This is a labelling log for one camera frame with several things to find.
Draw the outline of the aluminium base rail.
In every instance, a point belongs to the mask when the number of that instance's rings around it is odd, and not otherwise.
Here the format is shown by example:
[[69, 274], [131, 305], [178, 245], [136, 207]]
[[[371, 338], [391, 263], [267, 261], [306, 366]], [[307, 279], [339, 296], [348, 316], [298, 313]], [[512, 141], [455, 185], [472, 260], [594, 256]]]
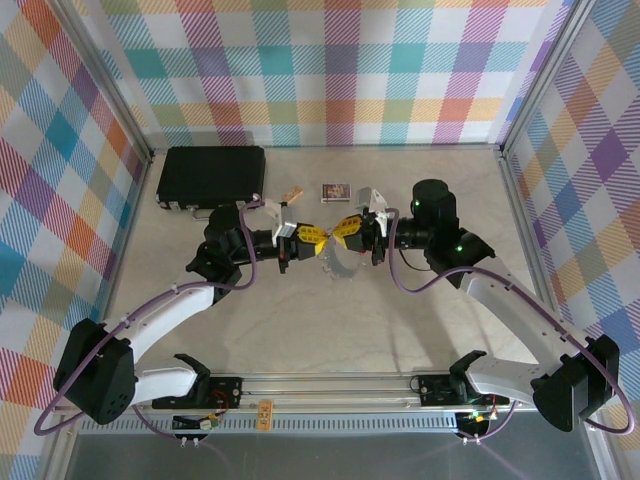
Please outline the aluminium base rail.
[[[410, 407], [423, 407], [419, 396], [413, 391], [411, 382], [415, 375], [453, 374], [444, 372], [420, 372], [408, 374], [337, 374], [320, 376], [269, 376], [241, 377], [242, 396], [239, 407], [247, 408], [249, 403], [261, 399], [281, 401], [289, 405], [314, 405], [319, 409], [350, 406], [364, 407], [366, 404], [391, 405], [406, 402]], [[170, 368], [145, 372], [141, 375], [126, 374], [115, 377], [111, 374], [81, 375], [71, 388], [64, 393], [65, 398], [81, 412], [99, 424], [107, 424], [122, 415], [130, 406], [151, 405], [155, 399], [185, 396], [199, 376], [232, 375], [211, 374], [207, 371], [196, 373], [187, 368]], [[509, 400], [525, 404], [533, 402], [530, 379], [521, 376], [507, 380], [496, 374], [480, 374], [471, 379], [459, 373], [453, 374], [469, 382], [480, 394], [480, 398], [470, 405], [489, 405], [493, 399], [500, 405]], [[461, 408], [459, 406], [427, 406], [442, 409]]]

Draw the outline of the small circuit board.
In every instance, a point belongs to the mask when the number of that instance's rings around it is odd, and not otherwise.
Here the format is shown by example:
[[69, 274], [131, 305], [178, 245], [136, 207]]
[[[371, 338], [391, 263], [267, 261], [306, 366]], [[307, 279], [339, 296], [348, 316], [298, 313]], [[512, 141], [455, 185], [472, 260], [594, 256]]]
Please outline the small circuit board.
[[204, 414], [178, 414], [172, 416], [174, 430], [202, 430], [210, 431], [219, 427], [224, 419], [224, 412]]
[[490, 411], [469, 411], [456, 414], [458, 434], [462, 437], [484, 436], [491, 428], [494, 415]]

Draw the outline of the grey metal shelf plate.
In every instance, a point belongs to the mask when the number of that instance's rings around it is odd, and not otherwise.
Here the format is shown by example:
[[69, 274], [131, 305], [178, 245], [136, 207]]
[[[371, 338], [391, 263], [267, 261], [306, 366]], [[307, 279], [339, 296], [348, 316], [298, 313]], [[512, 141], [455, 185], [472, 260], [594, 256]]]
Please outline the grey metal shelf plate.
[[229, 435], [181, 447], [154, 435], [83, 435], [65, 480], [601, 480], [581, 436]]

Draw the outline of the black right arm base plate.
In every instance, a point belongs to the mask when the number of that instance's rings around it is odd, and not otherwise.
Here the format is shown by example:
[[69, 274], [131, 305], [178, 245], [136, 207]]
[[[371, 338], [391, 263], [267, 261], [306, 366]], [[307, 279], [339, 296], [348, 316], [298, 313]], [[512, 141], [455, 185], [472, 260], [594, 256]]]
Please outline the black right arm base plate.
[[470, 405], [480, 398], [468, 381], [453, 374], [415, 375], [411, 382], [423, 407]]

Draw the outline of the aluminium back rail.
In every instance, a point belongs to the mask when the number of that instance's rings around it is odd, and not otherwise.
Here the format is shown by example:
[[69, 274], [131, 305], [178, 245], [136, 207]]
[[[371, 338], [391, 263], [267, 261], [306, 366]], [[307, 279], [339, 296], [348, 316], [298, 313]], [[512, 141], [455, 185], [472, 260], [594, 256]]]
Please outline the aluminium back rail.
[[462, 143], [462, 144], [384, 144], [384, 145], [333, 145], [333, 146], [268, 146], [260, 145], [264, 150], [284, 150], [284, 151], [501, 151], [501, 146], [494, 143]]

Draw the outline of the aluminium corner post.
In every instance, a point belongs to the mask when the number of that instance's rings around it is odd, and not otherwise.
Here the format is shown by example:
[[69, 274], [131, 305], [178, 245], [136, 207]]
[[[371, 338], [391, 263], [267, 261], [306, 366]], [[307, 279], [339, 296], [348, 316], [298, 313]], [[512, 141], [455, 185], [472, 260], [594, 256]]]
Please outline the aluminium corner post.
[[86, 69], [104, 95], [116, 119], [132, 142], [134, 150], [145, 163], [152, 163], [154, 150], [147, 142], [137, 120], [111, 75], [100, 50], [97, 48], [71, 0], [46, 0], [71, 43], [79, 53]]
[[532, 121], [597, 0], [548, 0], [491, 126], [487, 141], [507, 159]]

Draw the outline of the black hard case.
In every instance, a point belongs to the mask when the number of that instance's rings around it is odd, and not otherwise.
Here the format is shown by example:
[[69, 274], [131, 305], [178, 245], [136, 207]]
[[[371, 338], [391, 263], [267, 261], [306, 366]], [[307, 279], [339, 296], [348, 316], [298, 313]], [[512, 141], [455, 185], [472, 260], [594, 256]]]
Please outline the black hard case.
[[171, 147], [156, 189], [165, 210], [238, 207], [263, 194], [265, 150], [259, 146]]

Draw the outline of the aluminium side rail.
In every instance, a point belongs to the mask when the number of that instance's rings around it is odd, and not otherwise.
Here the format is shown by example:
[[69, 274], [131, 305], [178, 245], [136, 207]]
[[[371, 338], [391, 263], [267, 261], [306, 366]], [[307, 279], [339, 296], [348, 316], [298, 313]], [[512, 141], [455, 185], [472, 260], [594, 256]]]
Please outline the aluminium side rail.
[[[112, 301], [115, 288], [119, 281], [119, 272], [126, 252], [127, 242], [129, 241], [133, 225], [136, 221], [138, 203], [144, 194], [146, 176], [150, 166], [153, 164], [155, 155], [156, 153], [153, 149], [146, 153], [141, 160], [139, 178], [136, 184], [131, 184], [128, 198], [128, 203], [130, 204], [129, 213], [125, 217], [122, 232], [118, 233], [115, 237], [115, 259], [113, 261], [109, 260], [107, 265], [107, 272], [110, 276], [99, 289], [96, 308], [89, 314], [89, 320], [95, 320], [100, 323], [106, 319], [107, 308]], [[55, 409], [65, 401], [65, 398], [62, 391], [55, 390], [54, 393], [53, 399], [46, 405], [46, 408], [34, 426], [34, 432], [37, 437], [45, 440], [35, 480], [45, 480], [51, 463], [53, 450], [58, 440], [59, 431], [64, 430], [69, 423], [74, 422], [74, 414], [55, 413]]]
[[[558, 314], [559, 305], [546, 273], [537, 236], [529, 218], [524, 197], [519, 190], [516, 175], [509, 161], [500, 152], [496, 154], [496, 160], [535, 292], [544, 304]], [[601, 480], [623, 480], [616, 450], [609, 436], [601, 430], [593, 430], [587, 424], [582, 424], [581, 428], [586, 434]]]

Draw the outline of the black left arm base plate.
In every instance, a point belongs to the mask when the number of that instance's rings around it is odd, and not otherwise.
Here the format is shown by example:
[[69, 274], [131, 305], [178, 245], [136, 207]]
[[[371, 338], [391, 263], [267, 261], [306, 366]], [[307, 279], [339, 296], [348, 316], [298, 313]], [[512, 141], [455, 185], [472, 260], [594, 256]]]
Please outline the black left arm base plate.
[[152, 401], [157, 410], [237, 409], [242, 396], [241, 377], [199, 376], [185, 396], [169, 396]]

